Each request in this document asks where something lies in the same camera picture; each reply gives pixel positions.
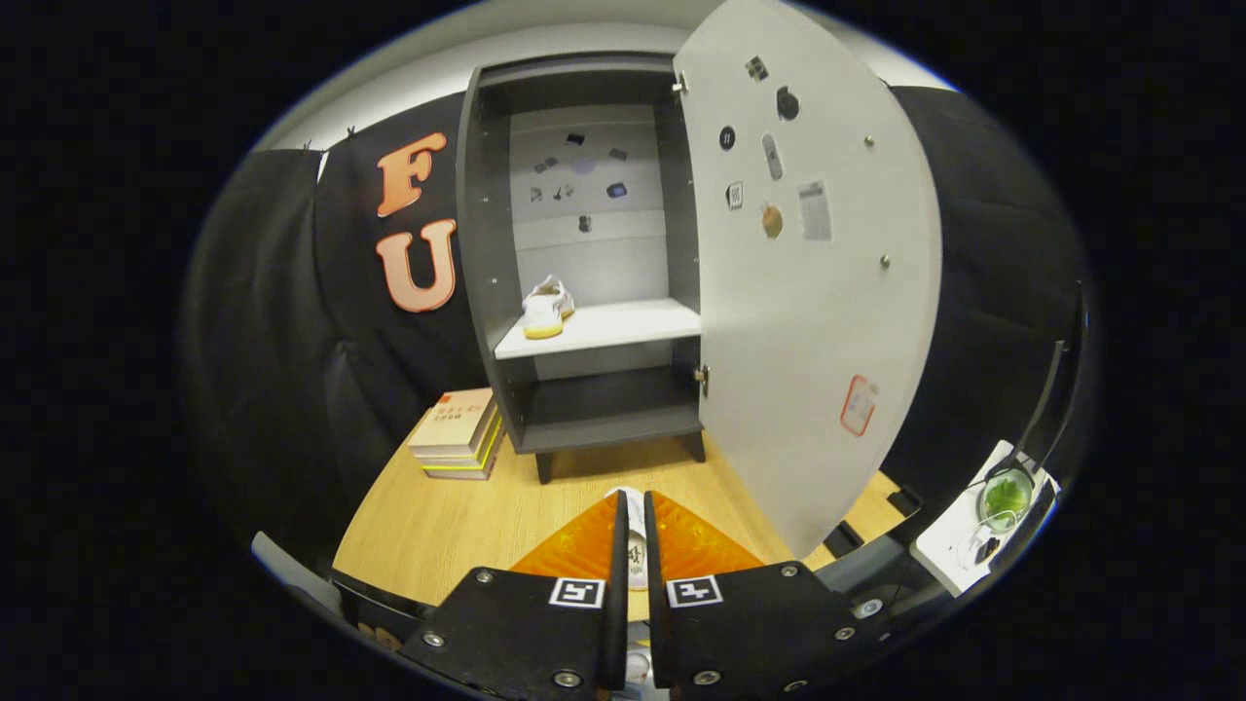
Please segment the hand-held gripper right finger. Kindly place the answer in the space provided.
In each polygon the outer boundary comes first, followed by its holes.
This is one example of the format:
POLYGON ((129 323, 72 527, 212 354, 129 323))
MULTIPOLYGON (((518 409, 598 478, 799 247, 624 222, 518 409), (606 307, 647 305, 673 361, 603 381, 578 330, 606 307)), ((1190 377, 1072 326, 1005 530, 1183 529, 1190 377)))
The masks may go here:
POLYGON ((882 618, 801 562, 672 576, 672 530, 644 496, 650 674, 672 700, 810 700, 877 657, 882 618))

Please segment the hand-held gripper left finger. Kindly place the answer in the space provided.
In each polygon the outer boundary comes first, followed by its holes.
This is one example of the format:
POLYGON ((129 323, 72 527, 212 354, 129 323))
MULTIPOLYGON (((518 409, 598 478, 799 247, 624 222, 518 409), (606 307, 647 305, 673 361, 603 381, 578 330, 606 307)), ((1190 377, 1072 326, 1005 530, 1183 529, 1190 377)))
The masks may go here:
POLYGON ((606 498, 604 515, 604 576, 478 567, 400 647, 401 660, 483 699, 611 699, 625 679, 625 494, 606 498))

